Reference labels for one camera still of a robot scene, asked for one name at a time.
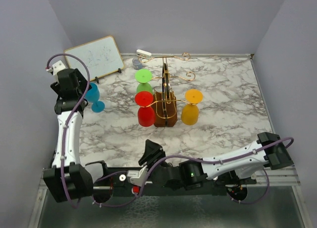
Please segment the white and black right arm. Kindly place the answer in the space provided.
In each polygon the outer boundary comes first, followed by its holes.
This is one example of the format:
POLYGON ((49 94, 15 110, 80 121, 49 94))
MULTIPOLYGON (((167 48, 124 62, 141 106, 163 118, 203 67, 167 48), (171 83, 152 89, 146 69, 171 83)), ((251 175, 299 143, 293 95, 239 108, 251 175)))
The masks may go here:
POLYGON ((147 181, 173 190, 182 187, 191 190, 200 188, 207 181, 219 180, 224 174, 228 174, 231 183, 239 184, 261 169, 269 167, 278 170, 292 166, 294 162, 287 149, 293 142, 293 137, 281 138, 278 134, 262 132, 257 140, 220 156, 201 159, 183 155, 167 156, 161 150, 158 156, 139 160, 139 164, 146 167, 139 192, 143 193, 147 181))

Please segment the blue wine glass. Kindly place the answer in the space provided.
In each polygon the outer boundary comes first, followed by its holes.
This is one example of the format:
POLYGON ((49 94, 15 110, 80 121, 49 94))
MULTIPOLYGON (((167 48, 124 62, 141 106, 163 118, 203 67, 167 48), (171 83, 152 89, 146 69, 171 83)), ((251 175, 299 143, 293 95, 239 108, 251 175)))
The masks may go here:
POLYGON ((90 88, 85 95, 85 99, 91 103, 91 109, 95 113, 100 113, 105 109, 105 104, 100 101, 100 92, 95 83, 90 83, 90 88))

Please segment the red wine glass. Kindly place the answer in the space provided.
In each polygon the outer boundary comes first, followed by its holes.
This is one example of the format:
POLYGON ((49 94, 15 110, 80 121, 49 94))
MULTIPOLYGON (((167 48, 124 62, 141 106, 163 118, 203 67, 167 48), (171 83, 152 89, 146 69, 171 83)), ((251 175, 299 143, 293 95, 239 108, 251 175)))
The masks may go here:
POLYGON ((135 102, 140 106, 138 109, 138 122, 143 127, 152 126, 155 122, 155 112, 151 106, 153 95, 148 91, 141 91, 136 94, 135 102))

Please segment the small framed whiteboard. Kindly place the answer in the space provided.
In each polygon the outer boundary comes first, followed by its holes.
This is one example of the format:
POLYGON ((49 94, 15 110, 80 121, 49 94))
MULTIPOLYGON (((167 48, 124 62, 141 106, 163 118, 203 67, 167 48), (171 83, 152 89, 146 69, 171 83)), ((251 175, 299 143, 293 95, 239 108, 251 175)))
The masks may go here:
POLYGON ((64 52, 83 61, 89 70, 91 81, 124 69, 124 62, 113 36, 72 47, 64 52))

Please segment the small grey blue cup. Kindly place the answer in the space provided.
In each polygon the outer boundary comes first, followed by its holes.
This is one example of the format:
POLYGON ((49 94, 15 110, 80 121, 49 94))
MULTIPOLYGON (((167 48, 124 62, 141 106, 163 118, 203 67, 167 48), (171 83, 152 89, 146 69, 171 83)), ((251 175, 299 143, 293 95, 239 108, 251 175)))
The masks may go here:
POLYGON ((135 70, 139 70, 143 68, 142 63, 136 57, 132 59, 132 64, 135 70))

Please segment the green wine glass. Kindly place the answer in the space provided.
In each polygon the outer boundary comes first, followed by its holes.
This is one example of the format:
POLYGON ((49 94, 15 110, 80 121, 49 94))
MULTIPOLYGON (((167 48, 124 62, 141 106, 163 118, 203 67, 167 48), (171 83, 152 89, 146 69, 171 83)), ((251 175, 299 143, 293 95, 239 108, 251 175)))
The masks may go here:
POLYGON ((152 73, 148 69, 139 69, 135 73, 135 79, 139 83, 139 85, 137 86, 137 93, 143 91, 149 92, 151 94, 153 93, 153 89, 149 84, 152 79, 152 73))

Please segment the yellow wine glass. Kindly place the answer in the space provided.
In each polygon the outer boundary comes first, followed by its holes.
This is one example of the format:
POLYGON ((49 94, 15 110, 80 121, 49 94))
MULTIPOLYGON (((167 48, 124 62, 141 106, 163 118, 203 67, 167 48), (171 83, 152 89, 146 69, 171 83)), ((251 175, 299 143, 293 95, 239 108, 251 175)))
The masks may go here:
POLYGON ((186 125, 194 125, 199 117, 197 104, 203 100, 203 94, 197 89, 190 89, 185 93, 185 99, 188 104, 182 110, 181 120, 186 125))

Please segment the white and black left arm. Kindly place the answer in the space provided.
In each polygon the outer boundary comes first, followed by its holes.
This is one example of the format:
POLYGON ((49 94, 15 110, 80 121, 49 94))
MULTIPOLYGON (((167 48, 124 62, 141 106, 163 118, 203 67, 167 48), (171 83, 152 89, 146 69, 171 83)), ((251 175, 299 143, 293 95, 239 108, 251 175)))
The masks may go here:
POLYGON ((94 183, 109 181, 104 161, 81 165, 79 156, 80 128, 86 103, 82 98, 87 80, 78 69, 66 68, 55 73, 51 88, 57 93, 54 111, 58 121, 58 139, 51 168, 43 179, 56 202, 80 199, 93 194, 94 183))

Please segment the white whiteboard eraser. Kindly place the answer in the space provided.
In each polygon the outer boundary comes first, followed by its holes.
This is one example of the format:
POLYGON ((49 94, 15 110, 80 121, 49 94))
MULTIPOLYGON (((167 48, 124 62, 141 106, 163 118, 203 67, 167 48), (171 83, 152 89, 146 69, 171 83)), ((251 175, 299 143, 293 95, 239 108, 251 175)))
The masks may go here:
POLYGON ((137 56, 142 57, 142 58, 151 58, 152 57, 152 53, 150 53, 148 51, 141 50, 141 49, 137 49, 136 54, 137 54, 137 56))

